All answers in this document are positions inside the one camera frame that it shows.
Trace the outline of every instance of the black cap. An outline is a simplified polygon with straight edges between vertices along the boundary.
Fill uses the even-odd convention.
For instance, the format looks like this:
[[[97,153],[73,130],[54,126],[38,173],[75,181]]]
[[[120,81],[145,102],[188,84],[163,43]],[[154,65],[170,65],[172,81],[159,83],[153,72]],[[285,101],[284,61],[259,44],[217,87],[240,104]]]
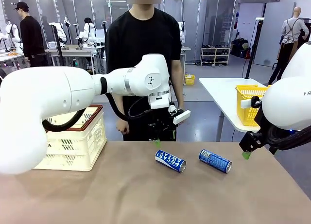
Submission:
[[[17,7],[15,9],[29,9],[28,5],[25,2],[20,1],[19,3],[17,3]]]

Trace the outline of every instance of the white and blue can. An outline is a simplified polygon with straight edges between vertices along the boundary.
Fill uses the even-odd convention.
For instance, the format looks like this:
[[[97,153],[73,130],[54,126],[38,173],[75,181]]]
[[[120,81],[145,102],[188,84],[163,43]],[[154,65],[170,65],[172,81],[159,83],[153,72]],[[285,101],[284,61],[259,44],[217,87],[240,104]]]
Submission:
[[[174,155],[171,155],[167,152],[164,152],[162,150],[159,150],[155,154],[155,160],[179,173],[182,173],[186,168],[185,160],[178,158]]]
[[[232,162],[230,160],[208,150],[202,150],[200,152],[199,159],[224,173],[228,173],[231,170]]]

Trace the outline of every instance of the gray floor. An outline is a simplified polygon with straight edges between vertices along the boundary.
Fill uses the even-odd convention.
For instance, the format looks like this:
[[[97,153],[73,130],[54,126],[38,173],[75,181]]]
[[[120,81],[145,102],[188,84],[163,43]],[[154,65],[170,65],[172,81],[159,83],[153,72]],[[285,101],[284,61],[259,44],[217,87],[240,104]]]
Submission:
[[[229,66],[201,67],[187,65],[186,73],[196,76],[196,83],[193,86],[184,87],[185,108],[191,110],[191,117],[178,127],[177,140],[182,142],[194,141],[215,141],[218,115],[220,113],[217,105],[210,102],[210,95],[202,87],[198,78],[201,77],[242,77],[242,70],[245,60],[234,56],[230,57]],[[271,74],[270,67],[253,65],[250,78],[261,83],[266,83]],[[104,97],[100,97],[96,103],[104,103],[104,122],[108,140],[122,140],[122,135],[115,128],[116,115]],[[225,118],[221,141],[239,142],[243,133],[234,132],[234,128]],[[311,144],[296,149],[277,152],[276,159],[294,178],[302,190],[311,198]]]
[[[103,106],[107,139],[122,140],[122,135],[115,126],[116,115],[108,103],[104,103]],[[185,108],[191,110],[191,117],[178,127],[177,140],[180,142],[215,141],[220,113],[217,105],[214,102],[185,102]],[[233,132],[234,128],[225,118],[221,141],[231,141]],[[239,142],[243,136],[243,133],[235,131],[233,141]],[[276,154],[276,159],[311,199],[310,157],[311,144],[288,151],[280,151]]]

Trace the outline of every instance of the yellow bin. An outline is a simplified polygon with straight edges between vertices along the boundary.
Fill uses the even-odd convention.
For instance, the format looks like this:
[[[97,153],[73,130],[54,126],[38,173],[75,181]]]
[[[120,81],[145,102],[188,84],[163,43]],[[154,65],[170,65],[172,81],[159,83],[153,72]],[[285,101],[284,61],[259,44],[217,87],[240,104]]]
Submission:
[[[263,97],[269,87],[258,87],[258,85],[250,86],[236,86],[237,90],[237,113],[241,122],[245,126],[258,126],[254,121],[255,116],[258,113],[258,108],[241,108],[241,101],[251,99],[253,96]]]
[[[185,83],[186,85],[194,85],[195,76],[194,75],[185,75]]]

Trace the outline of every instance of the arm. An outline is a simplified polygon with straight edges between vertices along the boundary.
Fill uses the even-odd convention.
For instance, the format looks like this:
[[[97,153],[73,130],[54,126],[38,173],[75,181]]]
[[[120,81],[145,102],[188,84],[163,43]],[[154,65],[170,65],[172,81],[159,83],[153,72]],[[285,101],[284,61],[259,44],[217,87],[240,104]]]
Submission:
[[[304,21],[300,21],[300,24],[301,24],[301,28],[305,32],[305,36],[303,36],[303,39],[306,40],[308,38],[308,36],[309,36],[309,29],[307,28],[307,26],[304,23]]]
[[[180,42],[180,29],[177,21],[174,21],[173,28],[173,50],[172,50],[172,72],[171,80],[173,89],[178,101],[178,107],[184,109],[184,94],[183,94],[183,76],[184,72],[181,68],[180,63],[180,52],[181,52],[181,42]]]
[[[282,25],[282,31],[281,31],[282,36],[284,36],[286,34],[286,25],[287,25],[287,22],[285,21]]]
[[[21,36],[21,40],[22,40],[23,46],[24,46],[24,49],[23,49],[24,56],[29,58],[31,56],[31,53],[29,51],[31,39],[30,39],[28,27],[27,27],[25,21],[22,21],[20,23],[20,36]]]
[[[105,35],[105,48],[106,48],[106,63],[107,63],[107,73],[112,72],[115,69],[120,69],[118,50],[119,50],[119,37],[117,30],[114,27],[109,28]],[[124,114],[123,108],[123,97],[121,95],[113,94],[113,99],[119,109],[119,111]],[[128,134],[130,129],[128,123],[118,119],[116,124],[117,129],[122,134]]]

